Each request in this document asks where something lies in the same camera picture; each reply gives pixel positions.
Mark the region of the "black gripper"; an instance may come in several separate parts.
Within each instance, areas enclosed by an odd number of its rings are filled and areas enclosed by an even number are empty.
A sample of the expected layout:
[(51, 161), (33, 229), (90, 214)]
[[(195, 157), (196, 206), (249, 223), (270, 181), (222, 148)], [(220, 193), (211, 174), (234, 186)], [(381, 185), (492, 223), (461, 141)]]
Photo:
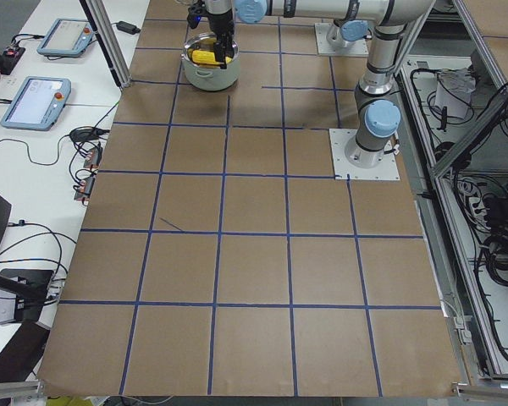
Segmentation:
[(234, 59), (233, 36), (235, 23), (232, 9), (222, 13), (207, 10), (207, 20), (212, 33), (216, 36), (213, 44), (215, 61), (226, 69)]

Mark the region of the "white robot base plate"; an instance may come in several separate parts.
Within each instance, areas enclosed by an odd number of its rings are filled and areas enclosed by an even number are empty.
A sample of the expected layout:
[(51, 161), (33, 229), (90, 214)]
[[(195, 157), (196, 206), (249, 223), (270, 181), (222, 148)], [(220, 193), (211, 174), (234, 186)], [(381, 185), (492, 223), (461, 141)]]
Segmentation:
[(356, 129), (330, 129), (334, 177), (338, 180), (400, 181), (394, 145), (365, 151), (356, 143)]

